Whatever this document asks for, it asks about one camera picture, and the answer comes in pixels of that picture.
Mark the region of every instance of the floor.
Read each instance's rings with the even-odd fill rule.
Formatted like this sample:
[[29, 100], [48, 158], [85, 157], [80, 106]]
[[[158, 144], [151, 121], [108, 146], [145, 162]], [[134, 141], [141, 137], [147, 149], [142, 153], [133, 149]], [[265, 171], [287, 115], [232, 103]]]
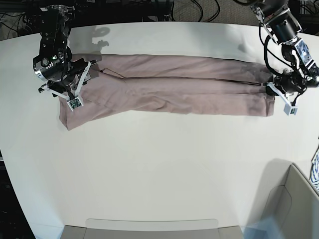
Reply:
[[[202, 21], [209, 19], [216, 13], [217, 4], [215, 0], [197, 1], [203, 7], [204, 17]], [[221, 11], [218, 17], [212, 22], [258, 25], [257, 19], [249, 7], [240, 6], [234, 3], [232, 0], [218, 0], [218, 2], [220, 4]], [[5, 21], [8, 26], [15, 25], [15, 21], [18, 18], [11, 18], [8, 16], [3, 17], [5, 17], [5, 19], [2, 19], [2, 21]], [[190, 0], [175, 0], [174, 18], [176, 21], [198, 21], [199, 17], [199, 8]], [[9, 30], [5, 26], [0, 26], [0, 41], [14, 37], [17, 37], [14, 31]]]

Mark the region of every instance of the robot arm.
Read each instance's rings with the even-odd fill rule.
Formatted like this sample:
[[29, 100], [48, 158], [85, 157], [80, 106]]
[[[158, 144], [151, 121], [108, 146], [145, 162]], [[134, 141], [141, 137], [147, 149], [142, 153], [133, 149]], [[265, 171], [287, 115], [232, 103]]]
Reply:
[[[307, 45], [298, 37], [301, 26], [290, 12], [287, 2], [288, 0], [252, 0], [251, 3], [240, 4], [251, 6], [260, 25], [268, 33], [263, 43], [265, 63], [274, 76], [266, 84], [267, 93], [280, 96], [286, 102], [285, 112], [290, 115], [297, 112], [298, 97], [307, 88], [319, 85], [319, 68]], [[49, 91], [53, 96], [65, 98], [72, 111], [83, 105], [79, 93], [82, 85], [90, 79], [90, 66], [96, 63], [85, 62], [83, 59], [71, 61], [72, 54], [67, 41], [71, 30], [68, 22], [74, 17], [74, 4], [75, 0], [64, 0], [63, 5], [42, 8], [40, 52], [33, 59], [35, 74], [46, 82], [39, 88], [39, 92]], [[269, 65], [267, 47], [271, 39], [282, 46], [283, 57], [290, 62], [292, 71], [279, 73]], [[290, 102], [289, 94], [294, 92], [298, 95]]]
[[[264, 0], [253, 4], [251, 9], [268, 33], [264, 44], [265, 63], [274, 77], [267, 86], [286, 102], [285, 112], [290, 115], [297, 113], [298, 97], [307, 88], [319, 85], [319, 68], [305, 42], [298, 37], [302, 28], [290, 12], [287, 2], [288, 0]], [[290, 62], [292, 71], [279, 73], [269, 65], [267, 46], [271, 39], [282, 46], [282, 55]], [[294, 92], [298, 92], [298, 95], [290, 102], [288, 95]]]
[[38, 91], [49, 91], [53, 96], [64, 98], [70, 109], [83, 105], [80, 90], [90, 79], [88, 70], [96, 61], [80, 59], [72, 62], [72, 53], [67, 46], [71, 31], [68, 21], [74, 16], [74, 7], [49, 5], [42, 8], [39, 55], [33, 59], [35, 74], [44, 82]]

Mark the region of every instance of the white tabletop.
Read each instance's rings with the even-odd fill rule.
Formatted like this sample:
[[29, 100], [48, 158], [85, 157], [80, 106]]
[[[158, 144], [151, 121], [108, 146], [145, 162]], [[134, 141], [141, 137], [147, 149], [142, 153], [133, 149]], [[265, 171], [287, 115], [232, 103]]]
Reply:
[[[318, 37], [302, 35], [319, 62]], [[276, 100], [274, 116], [130, 111], [72, 131], [58, 99], [39, 94], [32, 59], [40, 35], [0, 42], [0, 149], [38, 238], [59, 238], [87, 219], [258, 221], [290, 162], [309, 174], [318, 146], [319, 89], [297, 116]], [[162, 54], [263, 63], [258, 28], [213, 23], [128, 23], [73, 29], [73, 53]], [[277, 55], [280, 48], [271, 43]], [[280, 64], [270, 57], [273, 67]]]

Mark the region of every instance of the cloth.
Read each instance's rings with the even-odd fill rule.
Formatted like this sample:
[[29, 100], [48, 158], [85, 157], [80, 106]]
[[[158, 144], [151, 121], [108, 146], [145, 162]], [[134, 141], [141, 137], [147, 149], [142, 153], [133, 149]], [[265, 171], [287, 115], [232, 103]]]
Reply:
[[193, 56], [74, 55], [97, 59], [72, 112], [60, 99], [68, 130], [129, 110], [179, 114], [271, 116], [275, 98], [261, 84], [271, 77], [258, 63]]

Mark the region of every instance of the metal bracket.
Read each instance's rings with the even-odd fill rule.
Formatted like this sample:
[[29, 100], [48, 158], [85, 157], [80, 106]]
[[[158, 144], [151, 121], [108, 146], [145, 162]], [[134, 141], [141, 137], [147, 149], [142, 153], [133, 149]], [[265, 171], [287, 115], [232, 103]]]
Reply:
[[61, 98], [64, 98], [66, 100], [68, 106], [70, 107], [71, 111], [74, 111], [74, 109], [84, 105], [83, 99], [80, 96], [80, 91], [81, 91], [81, 88], [83, 86], [84, 80], [85, 80], [85, 78], [86, 78], [86, 76], [87, 76], [87, 74], [89, 72], [89, 69], [90, 69], [90, 67], [92, 65], [92, 63], [90, 61], [87, 62], [87, 63], [88, 63], [88, 65], [85, 67], [85, 69], [84, 69], [84, 71], [83, 71], [83, 73], [81, 75], [81, 78], [80, 78], [80, 80], [78, 82], [78, 86], [77, 86], [77, 88], [76, 88], [76, 90], [74, 92], [74, 99], [71, 100], [68, 95], [64, 95], [64, 94], [61, 94], [61, 93], [59, 93], [57, 91], [54, 91], [54, 90], [50, 89], [48, 84], [44, 84], [43, 86], [41, 86], [41, 88], [44, 89], [45, 91], [48, 91], [48, 92], [50, 92], [52, 94], [55, 94], [55, 95], [57, 95], [57, 96], [59, 96]]
[[300, 32], [302, 30], [299, 22], [297, 21], [297, 19], [293, 16], [293, 14], [291, 13], [289, 7], [286, 5], [283, 8], [281, 8], [280, 10], [278, 10], [277, 12], [275, 12], [274, 14], [272, 14], [271, 17], [265, 17], [263, 12], [261, 11], [261, 9], [258, 6], [251, 6], [251, 9], [253, 10], [254, 14], [256, 15], [258, 21], [262, 24], [263, 28], [266, 30], [267, 34], [271, 37], [271, 39], [277, 44], [279, 44], [278, 38], [275, 35], [272, 35], [271, 32], [269, 31], [268, 27], [269, 27], [269, 23], [273, 22], [274, 20], [276, 20], [278, 17], [280, 17], [283, 14], [288, 14], [288, 16], [292, 19], [292, 21], [294, 22], [296, 28], [297, 28], [297, 32]]
[[292, 106], [292, 103], [289, 101], [289, 99], [275, 87], [274, 82], [268, 82], [267, 86], [269, 86], [280, 98], [284, 100], [286, 103], [284, 112], [289, 116], [289, 115], [296, 115], [298, 111], [298, 106]]

